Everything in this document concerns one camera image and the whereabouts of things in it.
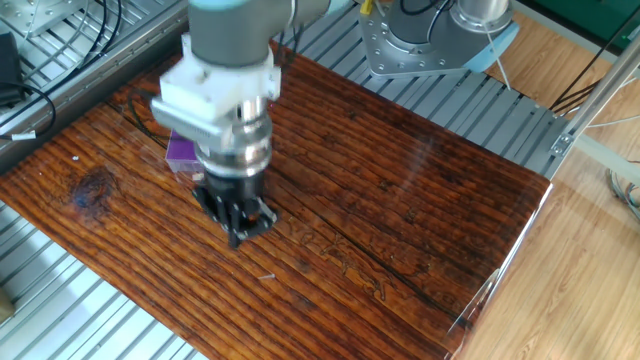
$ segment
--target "dark wood knot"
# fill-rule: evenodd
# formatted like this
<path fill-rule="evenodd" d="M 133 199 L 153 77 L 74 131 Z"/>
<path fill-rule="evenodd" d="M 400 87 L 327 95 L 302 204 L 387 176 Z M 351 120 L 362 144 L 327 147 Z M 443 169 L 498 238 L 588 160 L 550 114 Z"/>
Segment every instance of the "dark wood knot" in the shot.
<path fill-rule="evenodd" d="M 106 209 L 107 199 L 115 188 L 113 175 L 105 167 L 91 169 L 73 190 L 73 203 L 86 212 L 97 215 Z"/>

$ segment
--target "metal grating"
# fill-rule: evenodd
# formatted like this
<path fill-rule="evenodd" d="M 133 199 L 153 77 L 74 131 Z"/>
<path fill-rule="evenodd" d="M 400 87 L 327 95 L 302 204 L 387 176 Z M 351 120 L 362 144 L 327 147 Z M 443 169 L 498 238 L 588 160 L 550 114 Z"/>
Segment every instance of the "metal grating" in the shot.
<path fill-rule="evenodd" d="M 113 36 L 117 21 L 117 1 L 106 0 L 105 3 L 107 4 L 107 25 L 96 53 L 101 51 L 108 39 Z M 0 19 L 0 32 L 4 33 L 9 30 L 16 37 L 20 50 L 20 67 L 27 84 L 42 91 L 52 89 L 66 79 L 88 54 L 101 27 L 104 7 L 97 0 L 88 0 L 86 4 L 88 6 L 83 5 L 82 9 L 63 19 L 49 30 L 28 39 L 3 24 Z M 156 22 L 166 21 L 169 23 L 168 17 L 173 17 L 171 20 L 175 20 L 178 13 L 184 12 L 185 6 L 184 0 L 122 0 L 122 21 L 111 46 L 111 49 L 120 51 L 117 53 L 112 51 L 102 56 L 97 64 L 75 76 L 74 79 L 70 79 L 71 84 L 63 87 L 64 90 L 56 91 L 52 100 L 58 109 L 68 105 L 73 98 L 78 96 L 78 92 L 93 89 L 93 84 L 101 76 L 114 71 L 119 62 L 125 62 L 124 59 L 127 58 L 127 55 L 121 53 L 122 46 L 120 45 L 126 44 L 127 51 L 133 55 L 142 48 L 151 45 L 150 39 L 154 39 L 154 42 L 157 41 L 158 35 L 164 34 L 168 27 L 175 28 L 175 24 L 158 24 L 162 25 L 156 27 L 158 33 L 153 34 L 147 30 L 149 25 Z M 143 46 L 132 47 L 136 38 L 143 36 L 147 38 L 146 43 Z M 26 101 L 12 108 L 0 107 L 0 133 L 22 132 L 33 127 L 34 123 L 48 121 L 49 109 L 44 101 L 31 107 L 28 106 L 37 98 L 38 96 L 33 94 Z M 15 119 L 12 118 L 16 112 L 25 108 L 27 111 L 24 114 L 18 115 Z M 8 148 L 8 143 L 0 144 L 0 154 L 4 155 Z"/>
<path fill-rule="evenodd" d="M 1 202 L 0 288 L 3 360 L 204 359 Z"/>
<path fill-rule="evenodd" d="M 113 12 L 115 1 L 108 1 Z M 165 6 L 162 0 L 127 1 L 121 36 Z M 50 86 L 84 57 L 99 28 L 101 11 L 96 9 L 90 6 L 92 16 L 83 35 L 58 55 L 53 56 L 80 24 L 81 12 L 29 40 L 22 66 L 25 74 L 33 73 L 32 84 Z M 563 119 L 484 74 L 374 78 L 358 18 L 354 6 L 310 24 L 299 46 L 301 53 L 496 154 L 553 176 L 561 159 L 550 156 L 548 149 L 560 134 Z M 287 45 L 291 40 L 289 31 Z M 3 360 L 204 359 L 1 202 L 0 288 L 17 308 L 14 317 L 0 324 Z"/>
<path fill-rule="evenodd" d="M 562 158 L 549 153 L 566 121 L 486 74 L 386 80 L 371 75 L 359 8 L 309 25 L 300 53 L 434 123 L 549 179 Z M 287 45 L 293 32 L 285 34 Z"/>

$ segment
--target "silver mounting plate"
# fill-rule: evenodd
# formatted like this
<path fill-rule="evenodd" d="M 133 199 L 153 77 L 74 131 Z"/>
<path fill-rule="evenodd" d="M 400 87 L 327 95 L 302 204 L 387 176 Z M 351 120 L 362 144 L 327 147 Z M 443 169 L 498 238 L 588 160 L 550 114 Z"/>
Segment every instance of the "silver mounting plate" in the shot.
<path fill-rule="evenodd" d="M 467 72 L 463 68 L 448 66 L 449 59 L 432 51 L 429 44 L 415 46 L 408 51 L 407 47 L 398 46 L 402 40 L 393 35 L 387 17 L 375 8 L 370 15 L 360 14 L 360 28 L 369 67 L 374 75 L 397 79 Z"/>
<path fill-rule="evenodd" d="M 32 37 L 47 31 L 86 4 L 86 0 L 0 0 L 0 20 L 22 36 Z"/>

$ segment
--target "cable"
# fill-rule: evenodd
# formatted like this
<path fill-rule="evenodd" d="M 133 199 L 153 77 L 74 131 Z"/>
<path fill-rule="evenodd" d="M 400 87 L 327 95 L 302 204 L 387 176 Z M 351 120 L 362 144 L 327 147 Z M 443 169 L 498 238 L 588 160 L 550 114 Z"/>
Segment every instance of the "cable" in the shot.
<path fill-rule="evenodd" d="M 67 48 L 71 46 L 71 43 L 73 43 L 78 38 L 78 36 L 80 36 L 80 31 L 82 30 L 82 27 L 84 25 L 86 25 L 87 16 L 89 15 L 89 1 L 90 0 L 87 0 L 86 4 L 84 6 L 84 9 L 85 9 L 84 10 L 84 16 L 82 17 L 82 20 L 80 21 L 80 25 L 78 26 L 76 31 L 73 33 L 73 35 L 71 35 L 69 40 L 65 41 L 62 44 L 62 46 L 60 46 L 60 49 L 58 49 L 55 53 L 53 53 L 53 55 L 51 55 L 51 58 L 58 57 L 58 55 L 62 54 L 62 52 L 67 50 Z M 45 67 L 48 64 L 49 64 L 49 62 L 45 61 L 42 64 L 38 65 L 35 69 L 31 70 L 30 73 L 26 74 L 23 77 L 23 80 L 26 81 L 26 80 L 30 79 L 33 75 L 35 75 L 35 73 L 40 71 L 43 67 Z M 75 64 L 75 66 L 74 66 L 74 69 L 77 68 L 79 65 L 80 65 L 80 62 L 77 62 Z"/>
<path fill-rule="evenodd" d="M 454 0 L 445 0 L 444 3 L 442 4 L 442 6 L 438 8 L 438 11 L 436 11 L 436 14 L 433 16 L 433 20 L 431 20 L 431 25 L 429 25 L 429 31 L 427 32 L 427 42 L 428 43 L 431 42 L 431 33 L 433 32 L 433 28 L 436 26 L 436 22 L 440 18 L 440 14 L 442 14 L 444 11 L 451 10 L 451 8 L 453 7 L 453 2 L 454 2 Z M 451 4 L 451 6 L 449 6 L 449 8 L 447 8 L 447 9 L 445 9 L 447 4 Z"/>
<path fill-rule="evenodd" d="M 431 1 L 431 3 L 430 3 L 429 5 L 427 5 L 427 6 L 423 7 L 422 9 L 420 9 L 420 10 L 414 10 L 414 11 L 409 11 L 409 10 L 407 10 L 407 8 L 406 8 L 406 7 L 405 7 L 405 5 L 404 5 L 404 1 L 405 1 L 405 0 L 400 0 L 400 10 L 401 10 L 405 15 L 408 15 L 408 16 L 416 16 L 416 15 L 423 14 L 423 13 L 425 13 L 425 12 L 429 11 L 429 10 L 430 10 L 431 8 L 433 8 L 434 6 L 436 6 L 436 4 L 438 3 L 438 1 L 437 1 L 437 0 L 430 0 L 430 1 Z"/>
<path fill-rule="evenodd" d="M 382 17 L 387 16 L 386 12 L 384 11 L 384 8 L 382 7 L 382 4 L 380 4 L 380 0 L 374 0 L 374 3 L 376 4 L 376 7 L 378 8 L 378 12 L 380 13 L 380 15 L 382 15 Z"/>
<path fill-rule="evenodd" d="M 47 96 L 47 94 L 45 94 L 44 92 L 40 91 L 39 89 L 37 89 L 37 88 L 35 88 L 35 87 L 31 86 L 31 85 L 27 85 L 27 84 L 5 82 L 5 81 L 0 82 L 0 84 L 9 85 L 9 86 L 15 86 L 15 87 L 21 87 L 23 89 L 31 90 L 34 93 L 40 95 L 40 98 L 44 99 L 47 102 L 47 104 L 49 105 L 49 107 L 51 108 L 51 120 L 49 121 L 49 125 L 47 125 L 44 129 L 42 129 L 40 131 L 33 132 L 32 134 L 29 134 L 29 133 L 26 133 L 26 134 L 14 134 L 14 135 L 3 134 L 3 135 L 0 135 L 0 140 L 17 141 L 17 140 L 35 139 L 37 137 L 40 137 L 40 136 L 46 134 L 47 131 L 49 131 L 49 130 L 51 130 L 51 128 L 53 128 L 53 125 L 56 123 L 56 106 L 53 104 L 53 101 L 51 101 L 51 99 Z"/>
<path fill-rule="evenodd" d="M 637 161 L 630 161 L 630 162 L 635 164 L 638 163 Z M 622 190 L 622 186 L 620 185 L 620 181 L 618 180 L 618 174 L 614 173 L 611 169 L 607 169 L 606 175 L 607 175 L 607 184 L 609 185 L 609 188 L 611 189 L 611 191 L 613 191 L 613 195 L 616 198 L 620 199 L 622 203 L 627 205 L 629 210 L 631 210 L 631 213 L 633 213 L 636 219 L 640 221 L 640 210 L 638 210 L 638 205 L 633 200 L 633 198 L 631 198 L 631 192 L 634 189 L 636 189 L 637 186 L 635 184 L 629 184 L 625 192 Z"/>
<path fill-rule="evenodd" d="M 104 29 L 106 29 L 106 16 L 107 16 L 107 7 L 106 7 L 106 2 L 103 4 L 103 23 L 100 27 L 100 31 L 98 32 L 98 36 L 96 37 L 96 40 L 94 41 L 93 45 L 91 46 L 92 49 L 95 50 L 95 48 L 98 46 L 98 43 L 100 41 L 100 38 L 103 36 L 104 34 Z M 55 90 L 57 90 L 58 88 L 60 88 L 60 86 L 66 84 L 71 78 L 73 78 L 74 76 L 76 76 L 77 74 L 79 74 L 83 69 L 85 69 L 86 67 L 92 65 L 93 63 L 95 63 L 102 55 L 105 54 L 105 51 L 108 50 L 108 47 L 112 44 L 113 40 L 115 39 L 115 36 L 118 32 L 118 29 L 120 27 L 120 20 L 122 18 L 122 2 L 121 0 L 118 0 L 118 19 L 116 20 L 116 26 L 114 27 L 113 30 L 113 34 L 111 36 L 111 38 L 109 38 L 109 41 L 107 41 L 107 44 L 105 44 L 105 46 L 102 48 L 102 50 L 100 51 L 100 53 L 98 55 L 96 55 L 94 58 L 92 58 L 88 63 L 86 63 L 86 59 L 89 57 L 89 55 L 91 54 L 90 50 L 89 52 L 87 52 L 87 55 L 85 56 L 85 59 L 79 63 L 81 65 L 76 64 L 76 68 L 74 70 L 72 70 L 69 75 L 67 75 L 63 80 L 61 80 L 60 82 L 58 82 L 56 85 L 52 86 L 49 90 L 45 91 L 44 93 L 40 92 L 40 90 L 38 90 L 36 93 L 39 94 L 40 96 L 34 100 L 32 100 L 29 104 L 27 104 L 26 106 L 22 107 L 20 110 L 18 110 L 16 113 L 14 113 L 13 115 L 11 115 L 8 119 L 4 120 L 0 126 L 3 126 L 5 124 L 7 124 L 8 122 L 10 122 L 11 120 L 17 118 L 18 116 L 20 116 L 22 113 L 24 113 L 25 111 L 27 111 L 28 109 L 30 109 L 32 106 L 34 106 L 35 104 L 37 104 L 40 100 L 42 100 L 43 98 L 46 100 L 48 99 L 48 95 L 50 95 L 51 93 L 53 93 Z"/>
<path fill-rule="evenodd" d="M 589 70 L 589 68 L 596 62 L 596 60 L 600 57 L 600 55 L 602 55 L 602 53 L 609 47 L 611 46 L 611 44 L 613 44 L 613 42 L 618 38 L 618 36 L 620 36 L 620 34 L 622 33 L 622 31 L 627 27 L 627 25 L 629 25 L 629 23 L 631 22 L 631 20 L 633 20 L 633 18 L 635 18 L 635 16 L 638 14 L 638 12 L 640 12 L 640 6 L 638 6 L 636 8 L 636 10 L 629 15 L 629 17 L 624 21 L 624 23 L 622 23 L 622 25 L 620 25 L 620 27 L 616 30 L 616 32 L 613 34 L 613 36 L 611 36 L 611 38 L 609 39 L 609 41 L 607 41 L 607 43 L 600 48 L 600 50 L 596 53 L 596 55 L 593 57 L 593 59 L 591 59 L 591 61 L 589 61 L 589 63 L 587 64 L 587 66 L 585 66 L 585 68 L 580 72 L 580 74 L 578 74 L 578 76 L 573 80 L 573 82 L 562 92 L 562 94 L 560 94 L 560 96 L 558 96 L 558 98 L 556 99 L 556 101 L 551 105 L 551 107 L 549 108 L 549 110 L 554 111 L 555 107 L 560 105 L 562 102 L 566 101 L 565 99 L 565 95 L 567 95 L 567 93 L 569 93 L 569 91 L 571 91 L 571 89 L 578 83 L 578 81 L 584 76 L 584 74 L 587 73 L 587 71 Z"/>
<path fill-rule="evenodd" d="M 120 22 L 122 21 L 122 0 L 118 0 L 117 2 L 118 2 L 118 15 L 116 18 L 116 26 L 113 27 L 113 32 L 111 33 L 111 37 L 109 38 L 109 40 L 107 40 L 107 43 L 104 45 L 104 47 L 102 48 L 102 51 L 100 51 L 100 54 L 98 54 L 98 56 L 106 55 L 105 51 L 109 50 L 109 48 L 113 44 L 113 41 L 116 38 L 116 35 L 118 35 L 118 30 L 120 29 Z"/>
<path fill-rule="evenodd" d="M 171 136 L 166 136 L 166 135 L 161 135 L 161 134 L 156 134 L 154 132 L 152 132 L 151 130 L 149 130 L 149 128 L 142 122 L 142 119 L 140 119 L 140 116 L 138 115 L 138 113 L 136 112 L 135 107 L 133 106 L 133 96 L 134 95 L 138 95 L 141 98 L 147 100 L 147 101 L 151 101 L 151 99 L 153 99 L 154 96 L 156 96 L 156 94 L 147 91 L 147 90 L 143 90 L 143 89 L 131 89 L 131 91 L 129 91 L 129 94 L 127 95 L 127 106 L 129 107 L 129 111 L 131 112 L 131 115 L 133 116 L 133 119 L 136 121 L 136 123 L 138 124 L 138 128 L 140 129 L 140 131 L 142 131 L 145 135 L 147 135 L 148 137 L 155 139 L 155 140 L 173 140 L 171 138 Z"/>
<path fill-rule="evenodd" d="M 610 121 L 610 122 L 606 122 L 606 123 L 602 123 L 602 124 L 589 125 L 589 126 L 587 126 L 587 129 L 593 129 L 593 128 L 597 128 L 597 127 L 605 127 L 605 126 L 609 126 L 609 125 L 620 124 L 620 123 L 623 123 L 623 122 L 632 121 L 632 120 L 636 120 L 636 119 L 640 119 L 640 115 L 632 116 L 632 117 L 629 117 L 629 118 L 626 118 L 626 119 Z"/>
<path fill-rule="evenodd" d="M 109 11 L 107 9 L 107 0 L 104 0 L 104 2 L 102 3 L 102 24 L 100 24 L 100 30 L 98 30 L 98 36 L 96 36 L 96 40 L 93 42 L 93 44 L 89 48 L 87 55 L 84 57 L 84 60 L 82 60 L 82 63 L 81 63 L 82 65 L 80 65 L 78 68 L 84 68 L 86 62 L 89 60 L 89 56 L 93 54 L 95 50 L 98 48 L 98 45 L 100 44 L 100 39 L 102 39 L 102 37 L 104 36 L 104 31 L 107 29 L 107 13 L 108 12 Z"/>
<path fill-rule="evenodd" d="M 511 84 L 509 83 L 509 78 L 507 77 L 507 72 L 504 70 L 502 66 L 502 61 L 500 61 L 500 56 L 498 55 L 498 51 L 496 50 L 496 46 L 493 44 L 493 39 L 491 38 L 491 34 L 489 34 L 489 29 L 487 28 L 487 24 L 482 23 L 482 27 L 484 28 L 485 33 L 487 34 L 487 38 L 489 39 L 489 43 L 491 44 L 491 50 L 493 50 L 493 54 L 496 56 L 496 62 L 498 63 L 498 67 L 500 68 L 500 72 L 502 73 L 502 77 L 504 77 L 504 82 L 507 85 L 507 90 L 511 91 Z"/>
<path fill-rule="evenodd" d="M 22 42 L 20 42 L 20 46 L 18 46 L 18 54 L 22 52 L 22 47 L 27 42 L 29 35 L 31 34 L 31 29 L 33 29 L 33 24 L 36 22 L 36 16 L 38 15 L 38 7 L 40 6 L 40 0 L 36 1 L 36 7 L 33 10 L 33 17 L 29 22 L 29 28 L 27 29 L 27 33 L 24 34 L 24 38 L 22 38 Z"/>
<path fill-rule="evenodd" d="M 618 88 L 618 90 L 622 89 L 623 87 L 631 84 L 632 82 L 634 82 L 636 80 L 636 78 L 633 75 L 629 76 L 631 79 L 625 81 L 622 85 L 620 85 L 620 87 Z M 562 110 L 565 110 L 567 108 L 569 108 L 570 106 L 574 105 L 577 101 L 580 101 L 581 99 L 584 99 L 586 96 L 591 95 L 591 93 L 593 92 L 593 89 L 596 87 L 596 85 L 598 85 L 600 83 L 600 80 L 596 81 L 595 83 L 587 86 L 586 88 L 580 90 L 580 91 L 576 91 L 575 93 L 569 95 L 566 97 L 566 99 L 570 99 L 572 97 L 575 97 L 577 95 L 580 95 L 580 93 L 584 93 L 586 91 L 588 91 L 587 94 L 583 94 L 583 96 L 580 96 L 578 99 L 576 99 L 575 101 L 570 102 L 569 104 L 564 105 L 563 107 L 561 107 L 560 109 L 557 110 L 558 113 L 560 113 Z M 568 114 L 577 111 L 580 109 L 580 106 L 582 106 L 582 104 L 584 104 L 584 101 L 581 102 L 580 104 L 576 105 L 575 107 L 573 107 L 571 110 L 568 110 L 566 112 L 564 112 L 561 116 L 567 116 Z"/>
<path fill-rule="evenodd" d="M 300 25 L 297 30 L 295 28 L 293 29 L 293 48 L 291 49 L 291 53 L 286 56 L 285 62 L 281 66 L 283 72 L 289 70 L 289 67 L 295 61 L 296 55 L 298 54 L 298 45 L 303 33 L 304 25 Z"/>

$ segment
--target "metal bracket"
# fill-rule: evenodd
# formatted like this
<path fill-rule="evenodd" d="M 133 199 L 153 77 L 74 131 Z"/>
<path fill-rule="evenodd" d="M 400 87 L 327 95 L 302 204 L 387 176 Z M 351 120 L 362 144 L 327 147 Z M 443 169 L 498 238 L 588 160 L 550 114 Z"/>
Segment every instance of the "metal bracket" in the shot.
<path fill-rule="evenodd" d="M 571 149 L 571 146 L 573 146 L 575 140 L 576 139 L 573 135 L 569 135 L 567 133 L 560 135 L 551 147 L 551 155 L 565 157 L 569 153 L 569 150 Z"/>
<path fill-rule="evenodd" d="M 430 44 L 409 44 L 395 37 L 389 30 L 387 17 L 375 8 L 370 15 L 360 15 L 360 29 L 370 70 L 374 75 L 395 79 L 467 71 L 452 67 L 450 63 L 455 61 L 449 61 L 434 51 Z"/>

